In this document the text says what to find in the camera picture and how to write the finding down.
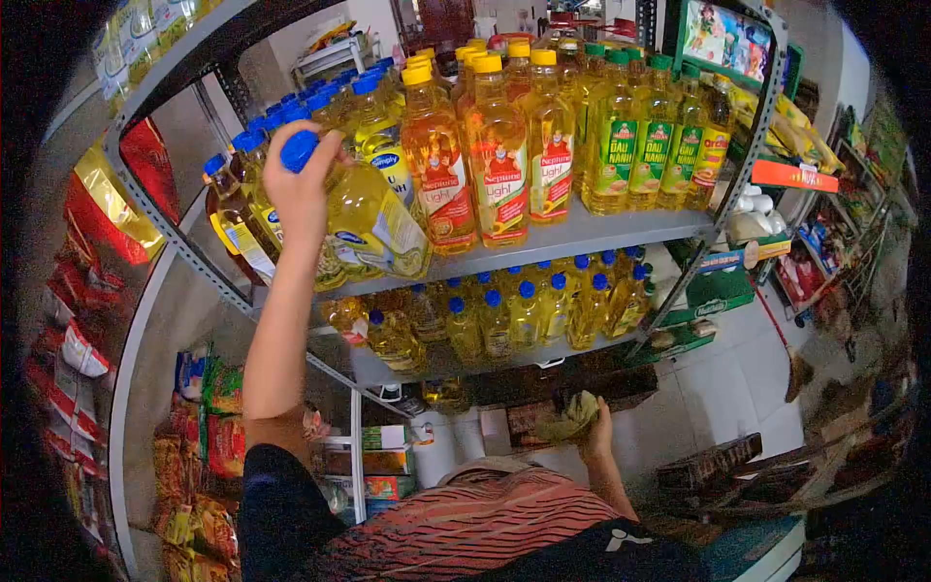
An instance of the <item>poster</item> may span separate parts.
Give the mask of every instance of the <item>poster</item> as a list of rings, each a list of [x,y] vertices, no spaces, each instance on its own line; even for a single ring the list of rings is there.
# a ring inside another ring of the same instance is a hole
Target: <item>poster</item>
[[[683,55],[762,82],[769,42],[769,30],[754,19],[689,0]]]

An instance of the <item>gray shelf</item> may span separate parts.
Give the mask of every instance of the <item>gray shelf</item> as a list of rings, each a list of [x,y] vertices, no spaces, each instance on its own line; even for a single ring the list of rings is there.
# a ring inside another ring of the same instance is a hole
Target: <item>gray shelf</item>
[[[569,347],[565,338],[551,347],[538,347],[535,350],[515,354],[509,359],[492,361],[483,360],[477,366],[465,366],[456,357],[449,342],[435,342],[426,345],[426,359],[428,369],[416,374],[401,374],[388,368],[367,347],[358,347],[350,350],[349,358],[352,362],[356,384],[359,386],[381,386],[384,384],[397,384],[404,382],[419,382],[421,380],[438,380],[452,376],[469,376],[495,370],[506,370],[519,366],[528,366],[537,362],[547,362],[554,359],[578,356],[604,347],[623,344],[636,339],[637,333],[627,333],[609,341],[599,334],[595,344],[589,350],[577,351]]]
[[[663,242],[676,238],[703,236],[713,228],[705,212],[650,210],[625,212],[614,216],[594,216],[578,196],[572,196],[569,219],[555,226],[531,226],[523,246],[491,250],[481,243],[459,255],[433,255],[423,282],[449,277],[474,275],[482,271],[551,261],[575,254],[620,249],[632,245]],[[321,299],[365,295],[411,285],[413,281],[379,277],[359,283],[346,283],[338,289],[321,293]]]

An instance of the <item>green label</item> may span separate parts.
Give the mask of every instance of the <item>green label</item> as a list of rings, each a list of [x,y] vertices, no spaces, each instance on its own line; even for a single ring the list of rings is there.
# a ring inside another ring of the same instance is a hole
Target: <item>green label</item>
[[[599,193],[622,195],[627,191],[630,167],[637,148],[637,122],[615,120],[604,124],[599,150]]]
[[[672,132],[672,153],[663,172],[663,179],[659,187],[663,192],[679,194],[688,190],[695,161],[698,158],[698,148],[701,147],[702,128],[695,126],[676,126]]]
[[[675,124],[666,121],[651,121],[645,131],[638,134],[637,161],[630,177],[631,192],[653,194],[659,191],[674,127]]]

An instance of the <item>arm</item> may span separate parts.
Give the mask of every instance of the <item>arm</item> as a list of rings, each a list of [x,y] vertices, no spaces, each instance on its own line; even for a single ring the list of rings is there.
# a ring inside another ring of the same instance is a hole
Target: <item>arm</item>
[[[631,521],[640,521],[627,499],[621,472],[611,454],[611,434],[614,428],[611,410],[601,396],[598,397],[598,405],[598,418],[588,430],[588,438],[579,444],[579,453],[588,467],[588,486],[592,493],[604,499],[622,516]]]
[[[243,417],[247,450],[269,443],[294,454],[306,466],[309,452],[304,428],[304,372],[307,324],[317,257],[327,232],[327,198],[323,188],[330,162],[340,153],[338,132],[324,137],[300,174],[281,165],[281,147],[310,122],[281,128],[269,146],[263,180],[275,204],[286,244],[275,279],[252,338],[243,378]]]

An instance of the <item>hand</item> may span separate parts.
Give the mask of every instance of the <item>hand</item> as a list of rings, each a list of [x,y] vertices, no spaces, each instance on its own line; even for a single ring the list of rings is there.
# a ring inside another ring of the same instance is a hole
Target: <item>hand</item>
[[[323,181],[334,159],[347,163],[342,147],[343,134],[331,131],[320,140],[316,151],[299,174],[281,165],[281,148],[289,137],[309,129],[320,132],[320,125],[294,121],[278,129],[268,147],[263,181],[265,191],[277,210],[281,230],[289,247],[319,248],[327,234],[327,194]]]

